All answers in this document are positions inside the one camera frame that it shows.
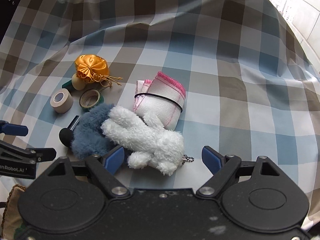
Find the blue fuzzy plush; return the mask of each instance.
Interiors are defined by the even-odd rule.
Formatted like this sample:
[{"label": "blue fuzzy plush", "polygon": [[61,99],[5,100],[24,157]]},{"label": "blue fuzzy plush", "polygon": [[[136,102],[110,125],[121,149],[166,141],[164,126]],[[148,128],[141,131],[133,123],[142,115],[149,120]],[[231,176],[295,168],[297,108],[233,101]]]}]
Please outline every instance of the blue fuzzy plush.
[{"label": "blue fuzzy plush", "polygon": [[71,143],[73,154],[80,160],[89,155],[105,155],[114,144],[102,134],[101,124],[109,118],[114,105],[100,104],[81,116]]}]

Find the blue checkered cloth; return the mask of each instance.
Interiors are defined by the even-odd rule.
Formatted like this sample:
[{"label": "blue checkered cloth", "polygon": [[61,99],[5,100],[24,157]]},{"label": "blue checkered cloth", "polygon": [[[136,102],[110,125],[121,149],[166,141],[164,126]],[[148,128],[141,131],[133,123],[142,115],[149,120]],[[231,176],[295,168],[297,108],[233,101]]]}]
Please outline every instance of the blue checkered cloth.
[{"label": "blue checkered cloth", "polygon": [[158,71],[187,91],[176,130],[195,161],[171,177],[123,168],[124,185],[197,189],[211,177],[205,145],[243,160],[266,155],[308,195],[304,227],[320,220],[319,74],[269,0],[21,0],[0,45],[0,119],[30,132],[3,140],[72,158],[58,133],[83,113],[81,92],[65,114],[50,97],[82,54],[103,57],[123,77],[103,91],[106,103],[132,109],[136,81]]}]

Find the blue gripper pad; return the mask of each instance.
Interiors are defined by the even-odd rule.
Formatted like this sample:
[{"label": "blue gripper pad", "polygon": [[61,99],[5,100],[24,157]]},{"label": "blue gripper pad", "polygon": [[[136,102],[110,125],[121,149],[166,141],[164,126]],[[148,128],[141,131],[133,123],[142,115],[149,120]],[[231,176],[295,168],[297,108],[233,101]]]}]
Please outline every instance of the blue gripper pad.
[{"label": "blue gripper pad", "polygon": [[224,164],[222,160],[224,157],[210,148],[209,146],[205,146],[202,149],[202,161],[205,166],[211,171],[211,173],[214,175],[216,174]]},{"label": "blue gripper pad", "polygon": [[6,135],[26,136],[29,132],[28,127],[13,123],[6,123],[1,127],[1,132]]},{"label": "blue gripper pad", "polygon": [[113,154],[111,154],[108,158],[106,158],[104,167],[107,171],[114,175],[122,165],[123,161],[124,149],[123,147],[121,147],[118,150],[116,150]]}]

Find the black foam microphone cover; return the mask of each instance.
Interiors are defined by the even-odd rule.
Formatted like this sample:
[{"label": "black foam microphone cover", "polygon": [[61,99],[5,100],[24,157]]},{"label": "black foam microphone cover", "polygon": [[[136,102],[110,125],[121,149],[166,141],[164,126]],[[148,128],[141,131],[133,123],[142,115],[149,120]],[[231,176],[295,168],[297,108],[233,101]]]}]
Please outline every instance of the black foam microphone cover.
[{"label": "black foam microphone cover", "polygon": [[69,128],[62,128],[59,132],[59,139],[65,147],[70,148],[73,141],[73,131]]}]

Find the roll of tape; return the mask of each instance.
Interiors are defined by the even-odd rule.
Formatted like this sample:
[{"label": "roll of tape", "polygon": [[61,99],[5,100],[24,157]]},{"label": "roll of tape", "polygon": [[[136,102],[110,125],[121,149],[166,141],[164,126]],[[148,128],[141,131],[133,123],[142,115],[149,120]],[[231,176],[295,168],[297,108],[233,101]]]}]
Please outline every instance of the roll of tape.
[{"label": "roll of tape", "polygon": [[68,111],[71,108],[72,104],[73,98],[70,95],[69,91],[65,88],[62,88],[55,92],[50,99],[50,105],[57,113],[60,114]]},{"label": "roll of tape", "polygon": [[79,104],[85,112],[88,112],[91,108],[103,102],[103,96],[101,95],[100,91],[96,89],[87,90],[81,95],[79,100]]}]

